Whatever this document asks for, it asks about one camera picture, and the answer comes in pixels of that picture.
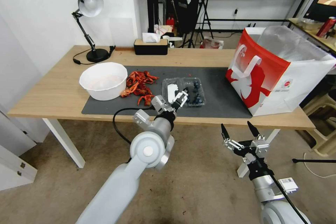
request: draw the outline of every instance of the black table mat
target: black table mat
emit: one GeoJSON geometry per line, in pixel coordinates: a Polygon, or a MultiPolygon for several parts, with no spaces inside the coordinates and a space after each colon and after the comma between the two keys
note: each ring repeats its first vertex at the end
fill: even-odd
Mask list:
{"type": "MultiPolygon", "coordinates": [[[[125,66],[128,74],[133,71],[149,71],[158,76],[156,83],[147,84],[154,95],[161,94],[162,80],[174,77],[200,78],[205,94],[206,104],[201,107],[183,107],[178,110],[179,117],[215,117],[215,118],[251,118],[251,114],[243,101],[225,78],[227,68],[209,67],[170,67],[170,66],[125,66]]],[[[113,115],[117,110],[127,107],[137,107],[139,96],[134,94],[126,98],[115,98],[108,101],[98,101],[91,96],[86,102],[82,114],[113,115]]],[[[156,111],[146,111],[156,115],[156,111]]],[[[134,115],[135,111],[122,111],[120,115],[134,115]]]]}

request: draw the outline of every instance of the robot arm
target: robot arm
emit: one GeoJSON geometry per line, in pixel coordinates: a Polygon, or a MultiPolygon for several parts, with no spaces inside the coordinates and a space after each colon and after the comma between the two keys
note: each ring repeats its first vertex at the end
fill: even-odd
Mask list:
{"type": "Polygon", "coordinates": [[[139,177],[146,168],[160,170],[169,159],[174,145],[170,132],[174,128],[176,111],[187,100],[188,94],[177,94],[172,105],[161,95],[155,96],[152,105],[158,112],[154,121],[138,110],[133,120],[145,131],[138,134],[130,147],[131,160],[119,165],[97,192],[77,220],[77,224],[113,224],[127,208],[139,187],[139,177]]]}
{"type": "Polygon", "coordinates": [[[223,145],[236,155],[243,158],[243,162],[250,170],[249,179],[254,185],[256,196],[263,205],[261,211],[262,224],[308,224],[309,219],[298,210],[288,193],[298,188],[292,178],[279,180],[274,178],[274,173],[268,168],[264,159],[269,144],[264,135],[260,135],[256,127],[247,122],[254,140],[236,142],[230,139],[228,132],[222,124],[223,145]]]}

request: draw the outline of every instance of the table leg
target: table leg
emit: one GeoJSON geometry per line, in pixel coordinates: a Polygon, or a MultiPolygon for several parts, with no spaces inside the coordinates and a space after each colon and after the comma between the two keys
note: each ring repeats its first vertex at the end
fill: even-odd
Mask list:
{"type": "Polygon", "coordinates": [[[63,127],[60,125],[58,120],[43,118],[43,121],[49,127],[51,132],[55,135],[57,140],[61,143],[66,152],[74,160],[76,165],[79,168],[83,168],[85,165],[85,160],[83,159],[82,155],[79,153],[74,143],[71,141],[71,139],[63,129],[63,127]]]}
{"type": "Polygon", "coordinates": [[[248,170],[249,170],[249,168],[243,162],[237,170],[238,177],[244,177],[249,172],[248,170]]]}
{"type": "MultiPolygon", "coordinates": [[[[270,144],[272,142],[272,140],[275,138],[275,136],[279,133],[279,131],[280,131],[280,129],[274,129],[271,132],[271,134],[268,136],[268,138],[266,139],[266,142],[268,144],[270,144]]],[[[244,177],[249,172],[248,170],[249,170],[249,168],[243,162],[237,170],[238,177],[240,177],[240,178],[244,177]]]]}
{"type": "Polygon", "coordinates": [[[266,142],[268,144],[270,144],[272,142],[272,140],[275,138],[275,136],[279,133],[280,129],[274,129],[271,134],[268,136],[268,138],[266,139],[266,142]]]}

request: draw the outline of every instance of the lamp shade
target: lamp shade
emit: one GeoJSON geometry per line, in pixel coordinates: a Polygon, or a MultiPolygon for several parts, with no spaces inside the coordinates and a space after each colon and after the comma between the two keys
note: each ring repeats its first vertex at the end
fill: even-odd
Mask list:
{"type": "Polygon", "coordinates": [[[78,8],[86,17],[97,16],[104,7],[103,0],[78,0],[78,8]]]}

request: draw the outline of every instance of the black lamp base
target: black lamp base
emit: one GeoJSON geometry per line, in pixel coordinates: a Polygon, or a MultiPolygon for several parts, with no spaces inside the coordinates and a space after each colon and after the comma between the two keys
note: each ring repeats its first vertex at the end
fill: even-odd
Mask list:
{"type": "Polygon", "coordinates": [[[110,57],[109,52],[105,49],[96,49],[96,52],[90,51],[87,53],[86,58],[90,62],[101,62],[110,57]]]}

